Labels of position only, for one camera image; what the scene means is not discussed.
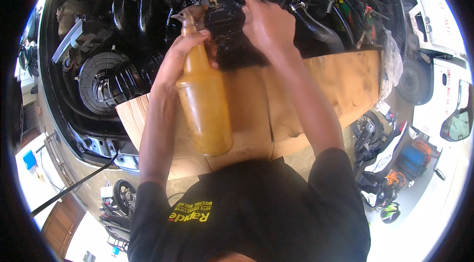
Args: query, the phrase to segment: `blue box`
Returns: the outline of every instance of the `blue box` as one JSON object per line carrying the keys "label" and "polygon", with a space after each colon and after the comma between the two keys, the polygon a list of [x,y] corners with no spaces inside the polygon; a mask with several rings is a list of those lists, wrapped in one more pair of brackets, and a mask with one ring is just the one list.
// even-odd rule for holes
{"label": "blue box", "polygon": [[23,155],[23,161],[27,166],[27,170],[30,170],[33,166],[36,165],[36,158],[31,150],[28,151],[25,155]]}
{"label": "blue box", "polygon": [[408,159],[415,166],[422,166],[425,163],[426,154],[410,144],[403,146],[401,156]]}

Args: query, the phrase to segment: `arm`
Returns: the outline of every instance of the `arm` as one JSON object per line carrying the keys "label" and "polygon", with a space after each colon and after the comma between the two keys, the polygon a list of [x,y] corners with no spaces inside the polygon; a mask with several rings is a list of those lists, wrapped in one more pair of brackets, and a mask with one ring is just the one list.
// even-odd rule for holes
{"label": "arm", "polygon": [[179,36],[166,53],[151,88],[145,128],[139,151],[140,183],[156,182],[166,190],[175,146],[178,103],[176,81],[189,50],[204,42],[209,31]]}
{"label": "arm", "polygon": [[301,121],[304,133],[317,153],[328,148],[344,150],[342,130],[334,109],[310,77],[293,45],[295,18],[277,4],[245,0],[243,32],[269,59],[281,76]]}

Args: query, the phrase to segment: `hand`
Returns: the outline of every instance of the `hand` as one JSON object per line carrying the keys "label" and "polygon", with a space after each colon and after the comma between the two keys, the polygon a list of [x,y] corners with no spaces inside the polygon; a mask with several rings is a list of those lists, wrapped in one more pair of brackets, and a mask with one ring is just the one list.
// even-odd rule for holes
{"label": "hand", "polygon": [[212,66],[216,66],[213,59],[216,55],[216,47],[210,38],[208,30],[202,30],[198,33],[188,34],[185,37],[179,36],[173,42],[168,52],[164,56],[160,69],[158,70],[155,83],[175,87],[176,81],[181,77],[186,55],[192,47],[201,43],[206,45],[206,51],[210,58]]}
{"label": "hand", "polygon": [[279,5],[261,0],[245,0],[242,11],[245,14],[242,31],[268,58],[276,50],[294,47],[296,20]]}

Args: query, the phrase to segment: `orange spray bottle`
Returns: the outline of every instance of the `orange spray bottle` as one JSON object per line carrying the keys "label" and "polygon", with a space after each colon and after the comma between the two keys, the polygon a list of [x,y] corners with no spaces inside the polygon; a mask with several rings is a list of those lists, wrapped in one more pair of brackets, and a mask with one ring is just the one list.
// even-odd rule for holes
{"label": "orange spray bottle", "polygon": [[[192,5],[172,16],[181,21],[181,35],[203,30],[207,5]],[[181,105],[196,150],[219,156],[233,146],[229,111],[220,71],[210,67],[204,44],[193,47],[176,82]]]}

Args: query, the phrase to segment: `cardboard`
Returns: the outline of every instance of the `cardboard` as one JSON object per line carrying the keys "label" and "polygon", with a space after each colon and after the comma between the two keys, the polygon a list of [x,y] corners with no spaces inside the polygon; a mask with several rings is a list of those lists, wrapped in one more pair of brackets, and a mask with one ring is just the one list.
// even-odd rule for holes
{"label": "cardboard", "polygon": [[[305,60],[339,118],[341,127],[355,121],[378,100],[379,52],[362,51]],[[274,159],[309,145],[283,82],[272,67],[223,73],[234,146],[226,154],[205,157],[194,149],[181,106],[175,127],[175,155],[169,179],[199,175],[248,159]],[[116,107],[130,139],[140,148],[148,94]]]}

